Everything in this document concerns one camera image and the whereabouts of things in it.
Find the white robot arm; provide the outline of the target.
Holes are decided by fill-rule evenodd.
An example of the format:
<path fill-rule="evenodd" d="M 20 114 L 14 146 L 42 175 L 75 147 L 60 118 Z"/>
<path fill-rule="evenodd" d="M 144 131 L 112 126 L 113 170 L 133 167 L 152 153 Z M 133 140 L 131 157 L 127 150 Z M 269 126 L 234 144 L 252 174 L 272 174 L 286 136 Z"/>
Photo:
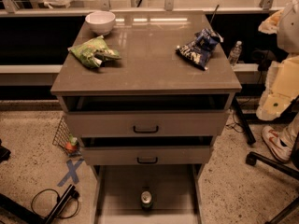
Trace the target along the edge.
<path fill-rule="evenodd" d="M 282 62 L 271 62 L 265 91 L 256 110 L 258 119 L 270 121 L 278 118 L 299 96 L 299 0 L 291 0 L 263 21 L 258 30 L 276 34 L 278 47 L 288 53 Z"/>

